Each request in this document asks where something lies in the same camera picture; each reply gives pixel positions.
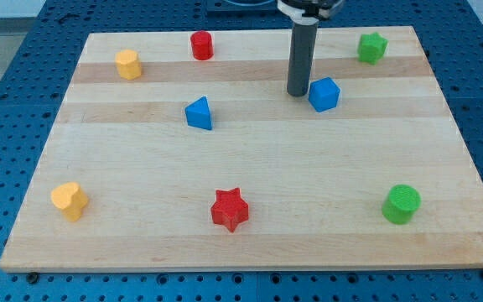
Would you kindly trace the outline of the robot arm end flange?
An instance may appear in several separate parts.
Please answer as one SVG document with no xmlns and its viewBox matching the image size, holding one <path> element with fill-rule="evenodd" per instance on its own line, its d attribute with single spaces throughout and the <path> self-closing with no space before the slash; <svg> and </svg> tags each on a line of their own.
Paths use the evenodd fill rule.
<svg viewBox="0 0 483 302">
<path fill-rule="evenodd" d="M 345 0 L 278 0 L 278 10 L 295 23 L 315 23 L 333 18 Z"/>
</svg>

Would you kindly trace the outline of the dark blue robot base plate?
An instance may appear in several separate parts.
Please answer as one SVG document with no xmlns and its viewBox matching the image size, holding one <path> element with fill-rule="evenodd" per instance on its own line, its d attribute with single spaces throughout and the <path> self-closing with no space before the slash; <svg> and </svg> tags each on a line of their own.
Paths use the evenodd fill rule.
<svg viewBox="0 0 483 302">
<path fill-rule="evenodd" d="M 276 10 L 276 0 L 205 0 L 205 11 L 209 16 L 253 15 L 255 13 L 272 13 Z"/>
</svg>

